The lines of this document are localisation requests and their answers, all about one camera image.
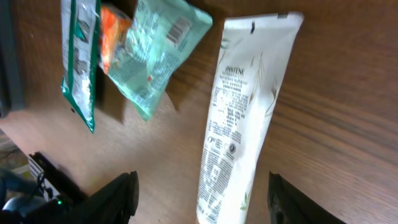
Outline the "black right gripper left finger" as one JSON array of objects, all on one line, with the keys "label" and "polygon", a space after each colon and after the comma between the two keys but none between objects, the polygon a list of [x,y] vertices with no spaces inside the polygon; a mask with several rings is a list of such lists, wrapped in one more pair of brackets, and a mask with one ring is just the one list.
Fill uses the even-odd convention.
[{"label": "black right gripper left finger", "polygon": [[136,171],[123,173],[62,217],[62,223],[128,223],[139,203]]}]

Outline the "teal snack packet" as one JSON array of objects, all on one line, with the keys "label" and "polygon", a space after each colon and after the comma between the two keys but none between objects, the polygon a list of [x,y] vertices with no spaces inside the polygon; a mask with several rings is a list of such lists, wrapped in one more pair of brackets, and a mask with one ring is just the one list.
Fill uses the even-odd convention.
[{"label": "teal snack packet", "polygon": [[124,45],[108,76],[142,119],[152,118],[171,75],[213,24],[212,17],[184,0],[138,0]]}]

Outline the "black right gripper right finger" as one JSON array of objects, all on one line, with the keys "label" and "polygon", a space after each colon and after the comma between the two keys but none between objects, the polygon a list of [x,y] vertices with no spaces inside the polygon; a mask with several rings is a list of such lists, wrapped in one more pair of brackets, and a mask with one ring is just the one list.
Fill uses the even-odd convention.
[{"label": "black right gripper right finger", "polygon": [[345,224],[272,172],[269,172],[267,205],[272,224]]}]

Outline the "green white 3M package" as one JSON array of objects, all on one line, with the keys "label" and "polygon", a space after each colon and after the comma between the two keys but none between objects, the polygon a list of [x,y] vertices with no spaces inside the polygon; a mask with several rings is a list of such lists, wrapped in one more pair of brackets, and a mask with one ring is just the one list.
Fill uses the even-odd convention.
[{"label": "green white 3M package", "polygon": [[61,0],[62,93],[91,133],[95,130],[95,84],[100,32],[98,0]]}]

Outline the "orange small packet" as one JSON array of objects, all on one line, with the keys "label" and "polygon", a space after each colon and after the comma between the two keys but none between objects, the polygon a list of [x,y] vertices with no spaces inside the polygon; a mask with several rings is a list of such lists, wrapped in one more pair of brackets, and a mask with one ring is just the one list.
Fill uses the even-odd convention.
[{"label": "orange small packet", "polygon": [[102,4],[100,16],[99,66],[105,74],[108,74],[116,47],[124,42],[132,20],[112,4]]}]

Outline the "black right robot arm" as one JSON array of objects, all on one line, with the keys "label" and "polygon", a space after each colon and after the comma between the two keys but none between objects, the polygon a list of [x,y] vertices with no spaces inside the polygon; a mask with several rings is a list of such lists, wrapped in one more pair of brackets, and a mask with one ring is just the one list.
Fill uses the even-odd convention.
[{"label": "black right robot arm", "polygon": [[[90,197],[41,153],[36,180],[1,169],[1,223],[128,223],[139,202],[136,171],[123,173]],[[341,223],[279,174],[269,174],[271,223]]]}]

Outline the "white tube with gold cap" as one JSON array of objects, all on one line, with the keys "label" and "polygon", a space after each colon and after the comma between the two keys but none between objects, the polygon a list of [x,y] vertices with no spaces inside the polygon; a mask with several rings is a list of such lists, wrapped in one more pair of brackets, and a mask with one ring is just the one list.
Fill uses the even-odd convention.
[{"label": "white tube with gold cap", "polygon": [[225,20],[206,122],[199,224],[244,223],[300,12]]}]

